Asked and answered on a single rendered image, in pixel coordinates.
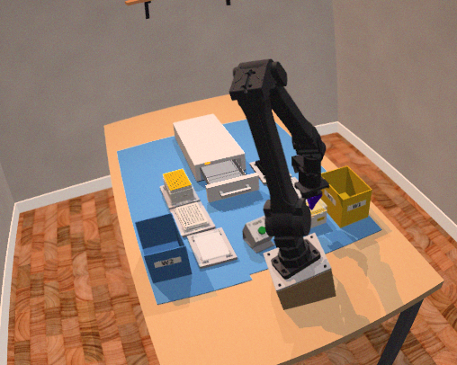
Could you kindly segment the blue bench mat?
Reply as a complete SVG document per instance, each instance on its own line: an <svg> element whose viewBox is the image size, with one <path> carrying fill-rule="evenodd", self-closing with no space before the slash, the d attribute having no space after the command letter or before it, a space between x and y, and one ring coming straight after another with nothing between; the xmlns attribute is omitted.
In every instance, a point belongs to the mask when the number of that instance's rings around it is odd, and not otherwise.
<svg viewBox="0 0 457 365"><path fill-rule="evenodd" d="M260 159L247 120L222 125L245 152L245 174L254 174L249 163ZM158 305L235 286L252 280L250 274L268 269L264 253L275 249L276 245L256 253L243 240L242 233L246 222L264 215L264 204L270 200L267 184L263 185L259 179L258 191L209 203L205 187L207 183L196 182L175 136L119 150L117 156L131 221ZM200 269L188 238L184 237L192 274L153 283L134 222L170 213L159 186L164 185L163 174L180 169L184 169L215 227L223 228L237 260ZM370 216L340 228L327 214L327 223L311 228L309 235L315 233L324 253L328 254L381 230Z"/></svg>

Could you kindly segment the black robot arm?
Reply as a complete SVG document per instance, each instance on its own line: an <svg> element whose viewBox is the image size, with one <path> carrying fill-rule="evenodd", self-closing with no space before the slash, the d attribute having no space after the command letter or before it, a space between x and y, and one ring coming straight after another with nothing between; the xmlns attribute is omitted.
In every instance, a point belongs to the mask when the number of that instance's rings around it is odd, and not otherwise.
<svg viewBox="0 0 457 365"><path fill-rule="evenodd" d="M233 69L233 76L229 95L231 101L237 100L246 116L270 193L270 200L263 207L264 225L266 234L274 236L279 248L271 263L287 280L321 256L320 251L303 238L310 231L311 213L305 198L299 199L293 187L272 110L291 133L297 154L291 157L291 166L294 173L299 173L302 186L304 171L320 172L326 145L282 87L287 86L287 73L280 62L263 59L239 63Z"/></svg>

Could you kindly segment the dark blue open-top bin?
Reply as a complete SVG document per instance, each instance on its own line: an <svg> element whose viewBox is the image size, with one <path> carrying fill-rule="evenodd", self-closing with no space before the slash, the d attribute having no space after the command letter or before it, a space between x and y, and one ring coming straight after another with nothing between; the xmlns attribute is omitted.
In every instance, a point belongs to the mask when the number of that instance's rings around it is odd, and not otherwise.
<svg viewBox="0 0 457 365"><path fill-rule="evenodd" d="M134 223L153 283L192 274L186 245L172 213Z"/></svg>

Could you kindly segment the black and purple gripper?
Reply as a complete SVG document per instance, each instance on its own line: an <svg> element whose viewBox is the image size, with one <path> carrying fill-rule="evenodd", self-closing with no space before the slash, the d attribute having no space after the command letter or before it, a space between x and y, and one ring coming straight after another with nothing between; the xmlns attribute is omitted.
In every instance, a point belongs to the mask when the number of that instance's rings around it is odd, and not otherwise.
<svg viewBox="0 0 457 365"><path fill-rule="evenodd" d="M304 186L300 182L295 182L294 187L300 191L301 197L308 201L309 208L313 210L322 197L320 190L329 189L329 183L321 176L321 170L315 175L304 171Z"/></svg>

